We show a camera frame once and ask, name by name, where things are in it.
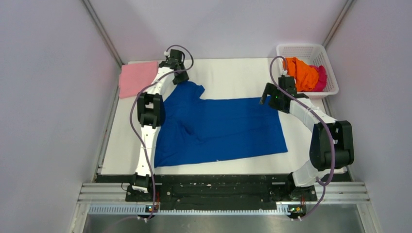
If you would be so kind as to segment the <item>blue printed t shirt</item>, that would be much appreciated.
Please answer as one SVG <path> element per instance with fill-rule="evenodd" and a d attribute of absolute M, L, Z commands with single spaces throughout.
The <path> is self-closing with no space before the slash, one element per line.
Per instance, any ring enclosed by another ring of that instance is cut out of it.
<path fill-rule="evenodd" d="M 154 166 L 178 166 L 285 153 L 278 111 L 259 98 L 204 100 L 205 88 L 178 85 L 164 105 Z"/>

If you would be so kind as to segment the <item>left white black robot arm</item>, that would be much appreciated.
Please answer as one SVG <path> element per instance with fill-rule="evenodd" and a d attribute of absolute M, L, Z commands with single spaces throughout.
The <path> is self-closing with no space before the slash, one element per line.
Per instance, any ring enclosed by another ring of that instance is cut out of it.
<path fill-rule="evenodd" d="M 154 181 L 154 160 L 157 137 L 166 119 L 163 95 L 171 84 L 178 85 L 188 81 L 185 68 L 185 54 L 181 50 L 167 49 L 165 60 L 159 64 L 157 75 L 152 83 L 143 88 L 133 104 L 131 112 L 137 111 L 137 120 L 141 126 L 138 139 L 140 153 L 131 188 L 143 200 L 154 198 L 156 188 L 150 184 Z"/>

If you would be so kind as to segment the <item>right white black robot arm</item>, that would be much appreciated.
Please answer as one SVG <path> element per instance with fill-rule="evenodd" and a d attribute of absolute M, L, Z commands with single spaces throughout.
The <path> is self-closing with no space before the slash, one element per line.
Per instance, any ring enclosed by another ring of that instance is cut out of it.
<path fill-rule="evenodd" d="M 353 164 L 350 122 L 328 116 L 307 95 L 298 93 L 293 77 L 282 75 L 277 83 L 266 83 L 259 103 L 266 103 L 267 98 L 271 108 L 293 115 L 312 133 L 308 160 L 291 173 L 292 182 L 285 186 L 289 199 L 298 200 L 304 195 L 304 187 L 320 182 L 324 176 L 328 178 L 321 185 L 328 185 L 335 170 Z"/>

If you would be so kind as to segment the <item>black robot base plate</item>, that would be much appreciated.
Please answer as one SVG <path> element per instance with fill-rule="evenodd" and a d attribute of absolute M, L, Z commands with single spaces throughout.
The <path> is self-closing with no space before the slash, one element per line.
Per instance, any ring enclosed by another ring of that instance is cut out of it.
<path fill-rule="evenodd" d="M 149 193 L 127 188 L 126 202 L 160 210 L 273 210 L 281 201 L 317 201 L 314 186 L 294 187 L 290 175 L 156 175 Z"/>

